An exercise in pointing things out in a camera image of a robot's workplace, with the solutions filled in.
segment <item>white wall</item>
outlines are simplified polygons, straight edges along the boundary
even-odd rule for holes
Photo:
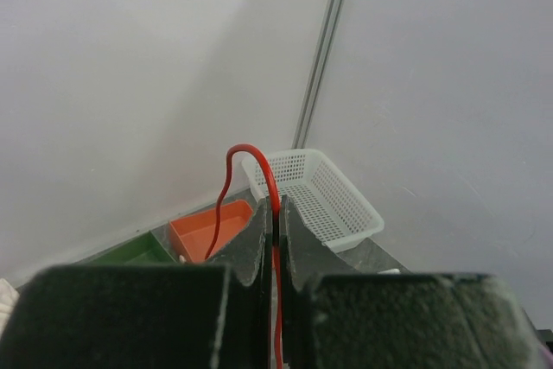
[[[0,0],[0,276],[216,197],[235,143],[288,148],[326,2]]]
[[[406,266],[497,273],[553,327],[553,0],[346,0],[308,147]]]

